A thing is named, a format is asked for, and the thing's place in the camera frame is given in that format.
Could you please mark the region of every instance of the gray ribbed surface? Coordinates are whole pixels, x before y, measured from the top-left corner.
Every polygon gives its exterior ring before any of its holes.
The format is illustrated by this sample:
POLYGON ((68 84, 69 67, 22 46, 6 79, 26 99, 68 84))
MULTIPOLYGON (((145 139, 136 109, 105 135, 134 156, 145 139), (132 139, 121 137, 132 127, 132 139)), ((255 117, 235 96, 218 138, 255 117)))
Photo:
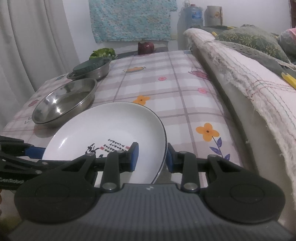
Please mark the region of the gray ribbed surface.
POLYGON ((24 221, 10 234, 13 241, 288 241, 277 222, 256 226, 228 223, 214 216, 197 195, 174 184, 126 184, 101 197, 83 217, 60 225, 24 221))

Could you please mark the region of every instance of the red onion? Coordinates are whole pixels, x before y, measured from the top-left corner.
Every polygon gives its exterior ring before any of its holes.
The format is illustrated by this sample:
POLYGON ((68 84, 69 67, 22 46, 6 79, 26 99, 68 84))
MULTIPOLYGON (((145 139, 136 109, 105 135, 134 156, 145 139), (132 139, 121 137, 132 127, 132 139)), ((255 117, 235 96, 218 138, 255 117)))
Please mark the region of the red onion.
POLYGON ((138 43, 138 55, 153 53, 154 44, 152 42, 138 43))

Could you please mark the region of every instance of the plaid tablecloth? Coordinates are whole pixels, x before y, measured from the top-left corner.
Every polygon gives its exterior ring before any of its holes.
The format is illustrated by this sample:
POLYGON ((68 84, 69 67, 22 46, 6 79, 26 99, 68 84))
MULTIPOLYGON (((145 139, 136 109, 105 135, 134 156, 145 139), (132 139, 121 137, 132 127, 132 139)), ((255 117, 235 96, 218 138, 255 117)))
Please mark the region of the plaid tablecloth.
MULTIPOLYGON (((35 125, 31 115, 40 100, 71 81, 66 76, 46 81, 1 135, 46 147, 58 129, 35 125)), ((142 104, 154 111, 176 151, 189 151, 200 158, 218 154, 242 165, 244 144, 215 87, 190 51, 112 61, 109 74, 98 83, 92 107, 121 101, 142 104)), ((180 175, 169 174, 160 175, 158 182, 167 181, 168 177, 175 182, 181 181, 180 175)))

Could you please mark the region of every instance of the white plate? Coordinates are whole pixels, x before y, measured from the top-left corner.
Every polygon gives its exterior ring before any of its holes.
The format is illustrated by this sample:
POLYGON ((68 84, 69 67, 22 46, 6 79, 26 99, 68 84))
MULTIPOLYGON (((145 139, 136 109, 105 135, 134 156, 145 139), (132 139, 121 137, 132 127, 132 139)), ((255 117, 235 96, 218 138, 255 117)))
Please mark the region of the white plate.
MULTIPOLYGON (((167 151, 165 128, 153 111, 135 103, 102 104, 75 116, 53 136, 42 159, 73 160, 94 150, 105 157, 110 148, 128 150, 133 142, 139 144, 136 169, 121 173, 121 184, 155 182, 167 151)), ((95 186, 101 178, 99 172, 95 186)))

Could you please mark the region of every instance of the metal screw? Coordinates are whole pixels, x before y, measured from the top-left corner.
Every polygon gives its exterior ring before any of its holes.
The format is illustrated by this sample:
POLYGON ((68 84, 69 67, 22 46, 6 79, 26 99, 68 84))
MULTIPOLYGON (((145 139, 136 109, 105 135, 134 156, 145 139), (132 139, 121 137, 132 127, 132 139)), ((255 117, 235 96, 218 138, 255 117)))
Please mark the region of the metal screw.
POLYGON ((105 190, 114 190, 117 187, 115 183, 104 183, 102 188, 105 190))
POLYGON ((196 183, 185 183, 183 186, 186 190, 193 191, 198 188, 198 185, 196 183))

